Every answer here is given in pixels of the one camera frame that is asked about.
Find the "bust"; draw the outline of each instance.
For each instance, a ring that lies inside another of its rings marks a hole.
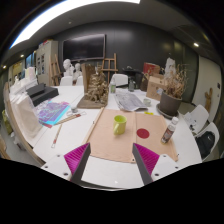
[[[65,69],[64,76],[72,76],[75,68],[72,66],[70,59],[64,60],[63,67]]]
[[[73,81],[77,81],[78,77],[82,75],[82,72],[80,71],[80,64],[75,64],[75,73],[73,74]]]

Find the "cup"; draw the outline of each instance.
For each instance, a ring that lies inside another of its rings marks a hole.
[[[121,135],[125,132],[127,118],[122,115],[114,117],[114,135]]]

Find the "plant pot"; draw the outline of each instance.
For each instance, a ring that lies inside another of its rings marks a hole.
[[[177,99],[172,96],[168,96],[166,93],[162,92],[162,96],[160,99],[160,110],[169,115],[175,116],[177,114],[177,110],[180,107],[182,99]]]

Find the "television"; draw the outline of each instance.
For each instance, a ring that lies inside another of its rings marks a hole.
[[[77,37],[63,42],[63,61],[104,59],[105,34]]]

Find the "sculpture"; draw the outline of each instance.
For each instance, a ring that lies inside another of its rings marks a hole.
[[[105,104],[108,98],[108,85],[105,81],[105,75],[101,67],[96,67],[96,74],[90,75],[88,93],[85,94],[85,99],[90,101],[101,102]]]
[[[75,73],[73,74],[73,82],[76,82],[78,77],[82,75],[82,72],[80,71],[80,64],[75,64]]]
[[[212,100],[212,88],[210,88],[209,94],[207,92],[205,93],[205,98],[206,98],[205,109],[209,113],[211,108],[211,100]]]
[[[65,59],[63,63],[63,67],[65,69],[64,76],[72,76],[74,71],[74,66],[71,64],[70,59]]]

